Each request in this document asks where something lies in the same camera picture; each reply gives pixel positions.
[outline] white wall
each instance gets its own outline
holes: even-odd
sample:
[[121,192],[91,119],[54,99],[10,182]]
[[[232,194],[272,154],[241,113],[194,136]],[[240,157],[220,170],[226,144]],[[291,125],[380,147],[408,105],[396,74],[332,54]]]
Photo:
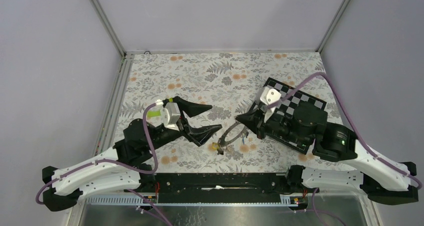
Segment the white wall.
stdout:
[[0,225],[58,226],[41,169],[91,156],[120,57],[89,0],[0,0]]
[[342,0],[99,0],[127,51],[318,47]]
[[[365,140],[424,180],[424,1],[352,0],[322,58]],[[420,202],[379,209],[385,226],[422,225]]]

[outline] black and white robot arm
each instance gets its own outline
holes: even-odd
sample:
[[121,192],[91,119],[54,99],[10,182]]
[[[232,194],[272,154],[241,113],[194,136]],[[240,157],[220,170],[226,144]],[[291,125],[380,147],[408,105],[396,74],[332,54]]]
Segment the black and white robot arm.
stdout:
[[369,199],[387,205],[418,201],[418,190],[412,186],[411,179],[378,158],[413,176],[416,175],[414,163],[395,162],[370,148],[377,155],[372,156],[359,142],[355,132],[343,125],[327,122],[327,113],[313,104],[299,104],[291,118],[276,114],[275,107],[268,109],[268,105],[280,98],[281,94],[277,90],[264,87],[256,99],[258,107],[252,112],[236,116],[236,120],[246,125],[260,139],[269,135],[294,144],[314,144],[312,153],[315,156],[357,169],[329,171],[296,165],[288,172],[289,186],[294,189],[305,187],[353,191],[366,194]]
[[[147,123],[155,150],[181,136],[201,146],[222,128],[221,125],[193,128],[184,115],[186,113],[189,117],[194,117],[211,109],[211,105],[191,103],[178,96],[158,101],[156,105],[163,105],[160,111],[162,124],[155,127]],[[56,181],[43,192],[43,203],[51,211],[61,211],[94,194],[136,189],[141,185],[142,178],[151,177],[129,169],[134,167],[144,171],[152,170],[150,165],[144,164],[152,157],[152,152],[148,146],[142,119],[133,120],[123,133],[123,140],[86,161],[63,169],[52,166],[44,168],[43,181],[46,184]],[[79,170],[63,177],[75,169]]]

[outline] checkerboard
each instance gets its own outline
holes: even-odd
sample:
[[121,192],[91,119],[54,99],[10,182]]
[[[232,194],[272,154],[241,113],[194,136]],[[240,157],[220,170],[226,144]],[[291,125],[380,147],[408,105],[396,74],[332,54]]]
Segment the checkerboard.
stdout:
[[[286,85],[282,82],[279,82],[275,79],[272,78],[268,78],[268,80],[266,80],[265,82],[265,86],[270,86],[276,90],[278,90],[281,93],[281,96],[284,97],[285,95],[287,95],[289,92],[291,92],[294,88]],[[276,109],[275,112],[276,114],[282,115],[282,116],[286,116],[286,117],[293,117],[293,113],[296,109],[296,107],[299,105],[300,102],[302,101],[306,101],[309,102],[311,104],[313,104],[314,106],[318,107],[321,110],[324,110],[324,108],[326,107],[326,102],[318,99],[314,96],[311,96],[303,91],[297,91],[292,97],[290,97],[289,99],[285,100],[284,102],[282,102],[281,104],[279,104]],[[255,102],[253,102],[253,105],[250,107],[250,110],[253,110],[253,108],[256,106],[257,104]],[[272,135],[272,134],[267,134],[268,136],[270,136],[271,138],[291,147],[292,149],[306,154],[308,152],[309,146],[305,146],[302,144],[296,144],[294,142],[291,141],[287,141],[287,140],[283,140],[280,138],[280,136],[277,135]]]

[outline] tabletop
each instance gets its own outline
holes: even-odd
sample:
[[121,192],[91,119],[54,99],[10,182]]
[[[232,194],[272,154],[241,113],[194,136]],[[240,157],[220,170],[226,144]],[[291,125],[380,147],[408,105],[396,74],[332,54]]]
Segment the tabletop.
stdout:
[[[247,112],[268,77],[294,87],[317,71],[325,70],[316,52],[135,55],[113,142],[123,139],[123,129],[133,119],[142,118],[144,109],[155,100],[180,96],[213,106],[189,118],[190,125],[222,124],[222,129],[200,147],[184,137],[162,146],[156,151],[158,173],[285,172],[296,164],[352,170],[348,165],[319,159],[312,154],[312,146],[303,155],[269,137],[260,140],[253,133],[227,146],[224,155],[217,155],[212,145],[235,122],[234,116]],[[310,81],[301,90],[327,102],[328,121],[342,123],[333,93],[323,78]],[[148,121],[154,125],[161,122],[160,117]],[[242,128],[236,127],[228,138]]]

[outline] metal corner post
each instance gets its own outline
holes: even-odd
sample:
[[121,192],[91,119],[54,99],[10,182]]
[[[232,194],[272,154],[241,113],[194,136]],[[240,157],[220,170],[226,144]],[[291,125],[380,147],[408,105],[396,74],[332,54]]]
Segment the metal corner post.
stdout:
[[319,54],[322,53],[326,43],[328,42],[331,34],[334,32],[334,29],[336,28],[338,22],[340,21],[343,13],[345,12],[347,6],[349,5],[349,2],[351,0],[343,0],[342,4],[340,5],[340,7],[337,10],[337,13],[335,14],[333,20],[331,21],[330,26],[328,27],[324,37],[322,38],[321,42],[319,43],[318,48],[315,50],[316,52],[318,52]]
[[125,49],[120,43],[117,34],[115,33],[114,29],[112,28],[111,23],[108,20],[108,17],[106,16],[105,12],[103,11],[102,6],[100,5],[99,0],[90,0],[93,4],[93,7],[97,13],[97,16],[99,17],[100,21],[102,22],[106,32],[110,36],[113,44],[115,45],[116,49],[118,50],[119,54],[122,58],[125,57]]

